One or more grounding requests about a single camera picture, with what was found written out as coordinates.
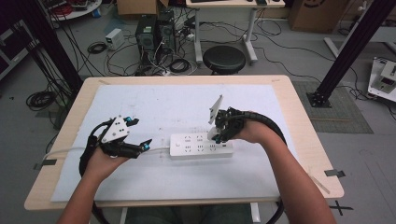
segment stool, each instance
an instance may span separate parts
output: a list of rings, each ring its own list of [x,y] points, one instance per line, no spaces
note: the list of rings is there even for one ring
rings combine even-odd
[[[204,53],[204,64],[212,75],[232,75],[244,68],[246,59],[245,54],[230,46],[215,46]]]

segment black metal frame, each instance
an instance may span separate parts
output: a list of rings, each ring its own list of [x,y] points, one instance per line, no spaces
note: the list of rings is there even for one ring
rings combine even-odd
[[[50,23],[43,11],[44,9],[37,0],[12,0],[1,1],[0,13],[9,21],[15,18],[22,19],[32,35],[45,49],[52,62],[58,68],[70,88],[72,98],[75,99],[82,87],[82,79],[78,71],[70,61],[58,36],[50,27]]]
[[[326,77],[315,92],[307,94],[312,106],[326,105],[335,87],[395,6],[395,0],[375,0],[370,5]]]

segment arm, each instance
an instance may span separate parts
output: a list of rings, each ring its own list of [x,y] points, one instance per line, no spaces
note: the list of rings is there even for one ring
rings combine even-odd
[[[257,121],[246,120],[236,136],[265,149],[290,223],[335,223],[329,205],[282,139]]]
[[[110,158],[97,148],[57,223],[89,223],[93,198],[99,185],[127,160],[122,157]]]

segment floor mat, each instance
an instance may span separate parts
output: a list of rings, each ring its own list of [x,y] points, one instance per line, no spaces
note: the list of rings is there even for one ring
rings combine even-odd
[[[317,133],[373,133],[345,88],[336,88],[332,92],[329,98],[331,108],[317,108],[309,104],[306,93],[314,92],[319,84],[302,81],[292,83]]]

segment electrical outlet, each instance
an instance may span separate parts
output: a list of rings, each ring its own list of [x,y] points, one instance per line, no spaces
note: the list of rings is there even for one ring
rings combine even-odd
[[[172,159],[209,159],[231,157],[231,141],[216,144],[207,139],[207,133],[176,133],[171,135],[170,154]]]

